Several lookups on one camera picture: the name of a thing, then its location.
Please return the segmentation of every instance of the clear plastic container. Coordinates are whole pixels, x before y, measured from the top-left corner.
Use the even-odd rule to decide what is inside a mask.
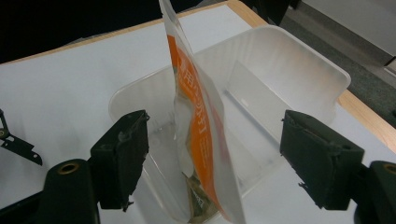
[[[286,109],[324,123],[334,117],[336,99],[349,75],[286,31],[249,30],[195,54],[211,76],[225,108],[225,133],[243,195],[278,164]],[[166,67],[133,82],[112,97],[110,117],[146,109],[149,154],[142,177],[170,217],[190,218],[185,178],[178,166],[174,123],[175,81]]]

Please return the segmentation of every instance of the metal bracket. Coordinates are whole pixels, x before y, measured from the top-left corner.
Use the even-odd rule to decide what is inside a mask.
[[[6,123],[6,118],[4,116],[4,112],[1,109],[0,109],[0,119],[3,124],[3,128],[0,128],[0,140],[4,141],[1,147],[13,153],[16,153],[38,165],[43,165],[43,161],[41,160],[41,157],[37,153],[32,151],[33,147],[35,146],[21,140],[20,138],[9,132]]]

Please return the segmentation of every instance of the gray floor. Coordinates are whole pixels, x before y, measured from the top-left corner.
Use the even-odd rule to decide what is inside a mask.
[[[197,7],[218,2],[204,0]],[[346,70],[348,89],[396,128],[396,77],[384,69],[392,56],[304,3],[290,8],[280,27]]]

